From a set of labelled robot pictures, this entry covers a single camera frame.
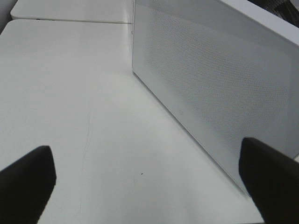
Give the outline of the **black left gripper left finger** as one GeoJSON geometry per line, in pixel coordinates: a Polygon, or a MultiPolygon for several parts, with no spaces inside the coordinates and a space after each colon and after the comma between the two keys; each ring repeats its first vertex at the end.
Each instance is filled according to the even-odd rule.
{"type": "Polygon", "coordinates": [[[39,146],[0,171],[0,222],[38,223],[57,175],[49,146],[39,146]]]}

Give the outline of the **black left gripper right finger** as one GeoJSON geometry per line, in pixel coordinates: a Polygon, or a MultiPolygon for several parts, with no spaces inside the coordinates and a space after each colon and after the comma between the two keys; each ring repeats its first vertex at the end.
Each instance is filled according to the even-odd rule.
{"type": "Polygon", "coordinates": [[[239,175],[266,224],[299,222],[299,164],[255,138],[244,138],[239,175]]]}

